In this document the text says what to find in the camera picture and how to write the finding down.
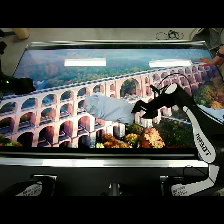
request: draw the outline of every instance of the display screen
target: display screen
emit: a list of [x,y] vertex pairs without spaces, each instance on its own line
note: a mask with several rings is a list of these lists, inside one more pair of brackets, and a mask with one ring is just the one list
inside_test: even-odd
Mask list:
[[[219,70],[199,63],[200,58],[210,57],[206,48],[176,46],[173,49],[28,49],[14,77],[31,78],[36,91],[3,97],[0,133],[7,142],[1,144],[195,148],[191,122],[177,106],[161,108],[152,120],[143,119],[137,113],[135,123],[125,126],[92,117],[83,104],[86,96],[96,92],[131,104],[140,99],[150,102],[155,97],[150,85],[160,88],[177,83],[199,107],[223,120],[224,84]],[[167,59],[191,64],[150,67],[150,62]]]

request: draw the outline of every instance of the bridge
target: bridge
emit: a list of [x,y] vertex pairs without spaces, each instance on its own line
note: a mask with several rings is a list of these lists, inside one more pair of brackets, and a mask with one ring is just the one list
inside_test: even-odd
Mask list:
[[[186,75],[188,80],[174,74],[177,72]],[[23,140],[23,143],[33,147],[58,147],[59,145],[78,147],[83,144],[95,147],[96,141],[105,133],[123,137],[125,125],[95,119],[88,114],[83,108],[86,96],[101,92],[105,96],[123,99],[129,103],[135,103],[139,99],[148,102],[154,98],[150,85],[158,86],[168,75],[171,76],[162,81],[160,87],[178,83],[191,94],[191,91],[197,90],[200,84],[218,75],[216,72],[210,67],[195,63],[191,67],[136,72],[43,89],[27,95],[4,96],[1,102],[0,122],[5,122],[5,126],[1,126],[0,133],[11,140],[21,142],[21,139],[27,139]],[[135,81],[136,94],[121,97],[121,87],[128,79]],[[156,123],[160,122],[161,113],[164,116],[172,115],[170,108],[163,107],[158,112],[158,117],[154,118]],[[140,118],[142,115],[141,113],[135,115],[136,123],[151,127],[152,120]]]

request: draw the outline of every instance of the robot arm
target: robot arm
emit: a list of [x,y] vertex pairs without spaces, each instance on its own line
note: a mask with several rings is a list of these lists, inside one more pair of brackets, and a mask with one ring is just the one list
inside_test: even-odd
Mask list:
[[132,112],[144,110],[146,113],[143,118],[152,119],[157,116],[159,108],[174,105],[181,108],[191,120],[195,145],[202,160],[209,164],[209,177],[206,180],[186,185],[176,184],[171,187],[173,195],[188,196],[219,182],[220,166],[224,163],[224,125],[202,111],[193,98],[176,83],[166,86],[162,93],[149,103],[138,101]]

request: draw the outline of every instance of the crumpled cloth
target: crumpled cloth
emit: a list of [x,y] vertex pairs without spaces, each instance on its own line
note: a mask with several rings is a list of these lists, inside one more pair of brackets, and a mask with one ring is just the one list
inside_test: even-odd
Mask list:
[[85,110],[95,118],[131,125],[135,114],[131,113],[134,104],[124,100],[107,97],[100,93],[86,97]]

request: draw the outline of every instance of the brand logo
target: brand logo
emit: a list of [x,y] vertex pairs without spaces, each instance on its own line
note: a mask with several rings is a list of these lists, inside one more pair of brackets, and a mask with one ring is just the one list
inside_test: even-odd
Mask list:
[[205,155],[211,155],[211,152],[208,150],[207,146],[205,145],[205,143],[203,142],[201,136],[199,134],[196,134],[196,139],[199,143],[199,145],[201,146],[201,149],[203,152],[205,152]]

